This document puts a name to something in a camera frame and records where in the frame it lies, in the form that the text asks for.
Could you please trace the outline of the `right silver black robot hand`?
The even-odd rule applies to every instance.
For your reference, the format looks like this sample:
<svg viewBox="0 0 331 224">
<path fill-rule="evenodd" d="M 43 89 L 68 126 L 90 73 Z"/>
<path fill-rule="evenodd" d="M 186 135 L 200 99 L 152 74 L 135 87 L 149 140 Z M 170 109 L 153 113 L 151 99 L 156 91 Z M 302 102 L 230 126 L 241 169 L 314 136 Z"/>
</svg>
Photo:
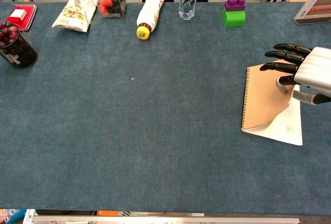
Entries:
<svg viewBox="0 0 331 224">
<path fill-rule="evenodd" d="M 261 71 L 276 70 L 288 74 L 276 80 L 276 87 L 280 92 L 287 93 L 288 85 L 302 85 L 316 93 L 308 94 L 294 90 L 294 99 L 314 106 L 330 102 L 329 48 L 309 48 L 298 44 L 280 43 L 274 45 L 274 50 L 266 52 L 265 56 L 286 61 L 269 62 L 260 67 Z"/>
</svg>

